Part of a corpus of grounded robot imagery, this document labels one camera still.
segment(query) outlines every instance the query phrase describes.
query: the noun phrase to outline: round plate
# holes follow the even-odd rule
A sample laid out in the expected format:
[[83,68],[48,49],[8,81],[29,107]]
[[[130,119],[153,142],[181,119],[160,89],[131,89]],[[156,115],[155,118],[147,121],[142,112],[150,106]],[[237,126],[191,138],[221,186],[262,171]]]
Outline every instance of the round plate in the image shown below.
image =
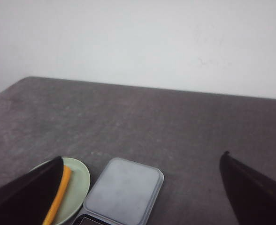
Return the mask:
[[60,207],[52,222],[53,225],[66,222],[79,210],[90,186],[90,174],[84,163],[74,158],[63,157],[62,159],[64,165],[71,169],[71,176]]

